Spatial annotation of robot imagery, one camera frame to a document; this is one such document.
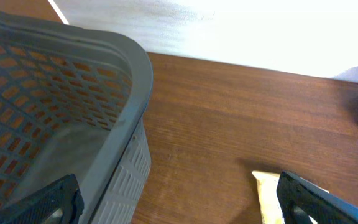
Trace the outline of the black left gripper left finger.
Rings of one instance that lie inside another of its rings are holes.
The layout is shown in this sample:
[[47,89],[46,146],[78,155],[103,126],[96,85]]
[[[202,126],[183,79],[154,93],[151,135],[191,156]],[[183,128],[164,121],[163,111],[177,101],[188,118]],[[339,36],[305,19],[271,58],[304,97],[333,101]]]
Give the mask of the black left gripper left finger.
[[84,200],[68,174],[0,211],[0,223],[78,223]]

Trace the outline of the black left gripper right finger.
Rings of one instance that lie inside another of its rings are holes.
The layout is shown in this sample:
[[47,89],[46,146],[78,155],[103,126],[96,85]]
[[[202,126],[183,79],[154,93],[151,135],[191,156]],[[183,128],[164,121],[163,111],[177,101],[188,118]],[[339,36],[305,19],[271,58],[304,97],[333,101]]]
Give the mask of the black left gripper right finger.
[[358,207],[292,172],[280,174],[277,197],[285,223],[358,224]]

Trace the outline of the cream snack bag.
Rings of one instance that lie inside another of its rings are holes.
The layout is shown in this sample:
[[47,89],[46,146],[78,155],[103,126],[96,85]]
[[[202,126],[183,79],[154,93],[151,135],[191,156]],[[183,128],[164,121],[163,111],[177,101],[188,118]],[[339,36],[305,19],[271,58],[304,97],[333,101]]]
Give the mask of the cream snack bag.
[[252,175],[257,183],[262,223],[285,224],[277,196],[277,187],[281,174],[253,170]]

